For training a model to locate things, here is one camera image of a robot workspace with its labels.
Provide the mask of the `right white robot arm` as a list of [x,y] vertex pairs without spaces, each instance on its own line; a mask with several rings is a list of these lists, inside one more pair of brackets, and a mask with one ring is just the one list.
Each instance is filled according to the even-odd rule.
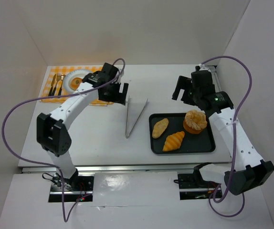
[[221,134],[232,158],[230,168],[213,163],[196,166],[196,175],[204,181],[225,183],[226,189],[237,196],[261,186],[274,172],[271,161],[265,161],[252,145],[238,118],[238,109],[226,92],[215,91],[211,72],[198,70],[191,77],[179,76],[173,100],[183,90],[182,102],[202,110],[212,126]]

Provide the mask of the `metal tongs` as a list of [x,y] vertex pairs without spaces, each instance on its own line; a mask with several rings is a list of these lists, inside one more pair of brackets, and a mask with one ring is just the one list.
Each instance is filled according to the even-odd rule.
[[140,116],[148,104],[148,99],[128,97],[126,100],[126,127],[125,137],[128,139],[135,128]]

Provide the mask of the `ring donut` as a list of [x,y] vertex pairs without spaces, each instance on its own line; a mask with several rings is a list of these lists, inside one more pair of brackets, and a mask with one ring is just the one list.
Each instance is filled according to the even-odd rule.
[[75,91],[79,87],[81,82],[82,82],[82,78],[79,78],[79,77],[73,78],[70,82],[70,88]]

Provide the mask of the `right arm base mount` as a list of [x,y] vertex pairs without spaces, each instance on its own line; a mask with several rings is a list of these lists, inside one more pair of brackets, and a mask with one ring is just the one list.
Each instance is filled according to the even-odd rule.
[[173,182],[179,187],[180,200],[208,199],[218,186],[211,181],[196,181],[193,174],[178,174]]

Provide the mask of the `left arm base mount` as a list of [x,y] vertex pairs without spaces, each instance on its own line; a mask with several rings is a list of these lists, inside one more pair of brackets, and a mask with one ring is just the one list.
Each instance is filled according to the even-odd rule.
[[[64,202],[92,202],[93,201],[94,176],[79,176],[77,185],[71,187],[65,185]],[[62,184],[58,177],[53,177],[49,198],[49,203],[62,202]]]

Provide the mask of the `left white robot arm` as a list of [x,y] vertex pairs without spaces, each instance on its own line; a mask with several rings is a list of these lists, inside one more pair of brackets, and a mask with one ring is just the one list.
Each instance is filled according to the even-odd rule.
[[57,167],[57,176],[74,189],[79,183],[78,170],[72,163],[69,153],[72,140],[68,130],[78,115],[94,100],[125,105],[128,84],[121,84],[124,69],[104,63],[101,70],[91,72],[79,69],[66,75],[64,83],[79,81],[74,94],[49,114],[37,117],[36,140],[48,152]]

